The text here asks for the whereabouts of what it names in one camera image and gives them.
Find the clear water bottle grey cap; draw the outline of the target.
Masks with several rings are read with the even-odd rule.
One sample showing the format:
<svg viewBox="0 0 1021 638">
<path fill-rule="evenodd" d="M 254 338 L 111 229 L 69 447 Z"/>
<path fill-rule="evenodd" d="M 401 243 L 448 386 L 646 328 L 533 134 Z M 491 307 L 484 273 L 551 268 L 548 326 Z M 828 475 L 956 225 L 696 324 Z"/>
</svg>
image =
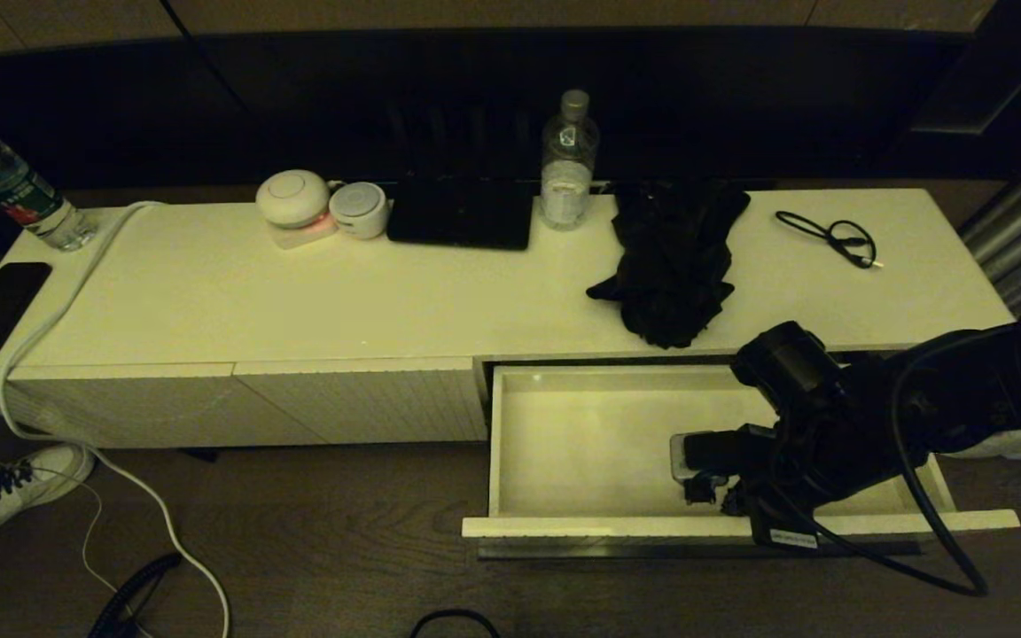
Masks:
<svg viewBox="0 0 1021 638">
<path fill-rule="evenodd" d="M 560 112 L 542 133 L 542 220 L 553 230 L 574 230 L 590 206 L 599 127 L 590 117 L 590 94 L 565 90 Z"/>
</svg>

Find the black flat router box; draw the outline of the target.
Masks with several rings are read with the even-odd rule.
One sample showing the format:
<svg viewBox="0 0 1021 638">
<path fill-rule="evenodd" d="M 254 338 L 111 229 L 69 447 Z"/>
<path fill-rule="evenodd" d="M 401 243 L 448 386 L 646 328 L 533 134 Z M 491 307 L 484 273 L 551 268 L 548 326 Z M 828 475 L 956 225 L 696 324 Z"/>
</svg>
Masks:
<svg viewBox="0 0 1021 638">
<path fill-rule="evenodd" d="M 534 185 L 502 179 L 409 179 L 394 190 L 393 242 L 521 252 L 534 218 Z"/>
</svg>

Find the black umbrella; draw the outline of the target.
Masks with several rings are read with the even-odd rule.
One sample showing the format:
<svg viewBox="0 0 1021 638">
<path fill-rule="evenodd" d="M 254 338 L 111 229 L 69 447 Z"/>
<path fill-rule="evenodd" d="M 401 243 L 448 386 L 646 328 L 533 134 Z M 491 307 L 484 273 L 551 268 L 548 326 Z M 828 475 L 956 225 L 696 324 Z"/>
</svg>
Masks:
<svg viewBox="0 0 1021 638">
<path fill-rule="evenodd" d="M 589 299 L 615 303 L 629 332 L 663 350 L 689 347 L 735 287 L 729 234 L 751 198 L 720 179 L 648 179 L 613 191 L 623 254 Z"/>
</svg>

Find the water bottle with green label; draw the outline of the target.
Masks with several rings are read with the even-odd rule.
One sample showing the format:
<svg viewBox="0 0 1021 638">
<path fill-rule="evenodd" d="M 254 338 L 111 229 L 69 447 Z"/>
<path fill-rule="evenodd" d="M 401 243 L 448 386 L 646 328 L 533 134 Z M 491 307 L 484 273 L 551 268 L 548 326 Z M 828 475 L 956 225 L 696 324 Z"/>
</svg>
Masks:
<svg viewBox="0 0 1021 638">
<path fill-rule="evenodd" d="M 82 249 L 97 225 L 0 140 L 0 211 L 61 252 Z"/>
</svg>

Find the white ribbed drawer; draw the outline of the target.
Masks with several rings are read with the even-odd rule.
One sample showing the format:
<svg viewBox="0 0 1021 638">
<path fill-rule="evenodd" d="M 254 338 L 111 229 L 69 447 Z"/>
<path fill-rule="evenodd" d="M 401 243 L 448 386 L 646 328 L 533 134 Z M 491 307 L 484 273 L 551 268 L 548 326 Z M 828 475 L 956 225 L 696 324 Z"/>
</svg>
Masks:
<svg viewBox="0 0 1021 638">
<path fill-rule="evenodd" d="M 790 557 L 670 473 L 676 433 L 775 419 L 725 366 L 499 366 L 487 516 L 461 536 L 483 560 Z"/>
</svg>

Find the small white round speaker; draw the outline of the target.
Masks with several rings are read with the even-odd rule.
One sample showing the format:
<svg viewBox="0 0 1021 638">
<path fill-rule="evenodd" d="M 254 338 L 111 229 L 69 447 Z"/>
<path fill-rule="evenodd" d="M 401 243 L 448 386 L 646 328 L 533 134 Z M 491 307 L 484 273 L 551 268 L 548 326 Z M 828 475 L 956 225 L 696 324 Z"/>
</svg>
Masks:
<svg viewBox="0 0 1021 638">
<path fill-rule="evenodd" d="M 333 191 L 329 211 L 341 233 L 373 239 L 385 233 L 392 206 L 379 185 L 358 182 Z"/>
</svg>

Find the white ribbed cabinet door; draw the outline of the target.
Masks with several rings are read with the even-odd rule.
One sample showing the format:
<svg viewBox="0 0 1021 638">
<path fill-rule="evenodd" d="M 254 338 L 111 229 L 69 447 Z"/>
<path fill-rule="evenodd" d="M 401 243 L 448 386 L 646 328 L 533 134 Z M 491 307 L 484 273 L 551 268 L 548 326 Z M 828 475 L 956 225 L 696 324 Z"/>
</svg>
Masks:
<svg viewBox="0 0 1021 638">
<path fill-rule="evenodd" d="M 231 363 L 19 367 L 18 423 L 101 448 L 323 445 L 323 436 L 234 375 Z"/>
<path fill-rule="evenodd" d="M 328 444 L 486 441 L 470 358 L 243 362 L 232 371 Z"/>
</svg>

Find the white low cabinet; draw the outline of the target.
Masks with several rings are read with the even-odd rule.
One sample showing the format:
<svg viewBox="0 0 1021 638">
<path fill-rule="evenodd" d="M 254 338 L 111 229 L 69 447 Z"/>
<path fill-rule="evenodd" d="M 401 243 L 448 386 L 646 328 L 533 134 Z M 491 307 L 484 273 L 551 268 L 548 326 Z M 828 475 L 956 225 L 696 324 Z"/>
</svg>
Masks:
<svg viewBox="0 0 1021 638">
<path fill-rule="evenodd" d="M 727 366 L 787 320 L 834 353 L 904 350 L 1012 315 L 923 190 L 753 192 L 729 234 L 734 293 L 689 347 L 660 350 L 585 291 L 621 250 L 612 197 L 523 252 L 333 235 L 279 249 L 252 203 L 90 211 L 77 252 L 21 236 L 5 261 L 52 274 L 0 353 L 67 314 L 19 367 L 470 358 L 487 369 Z"/>
</svg>

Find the white dome device pink base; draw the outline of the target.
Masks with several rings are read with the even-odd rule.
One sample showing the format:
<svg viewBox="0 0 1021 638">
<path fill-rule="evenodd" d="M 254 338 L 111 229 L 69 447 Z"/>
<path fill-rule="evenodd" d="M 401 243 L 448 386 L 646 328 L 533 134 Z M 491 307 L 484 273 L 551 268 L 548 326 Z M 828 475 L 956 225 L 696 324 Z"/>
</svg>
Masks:
<svg viewBox="0 0 1021 638">
<path fill-rule="evenodd" d="M 254 203 L 273 243 L 279 249 L 292 250 L 337 234 L 330 198 L 331 187 L 321 176 L 294 169 L 269 177 L 256 192 Z"/>
</svg>

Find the white sneaker dark laces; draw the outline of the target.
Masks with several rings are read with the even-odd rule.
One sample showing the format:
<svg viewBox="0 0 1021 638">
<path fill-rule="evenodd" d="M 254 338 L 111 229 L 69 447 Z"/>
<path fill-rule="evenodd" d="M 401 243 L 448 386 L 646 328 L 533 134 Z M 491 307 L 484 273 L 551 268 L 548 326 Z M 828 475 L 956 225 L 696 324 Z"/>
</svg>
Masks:
<svg viewBox="0 0 1021 638">
<path fill-rule="evenodd" d="M 84 485 L 97 457 L 82 446 L 49 446 L 0 468 L 0 526 L 25 511 L 53 503 Z"/>
</svg>

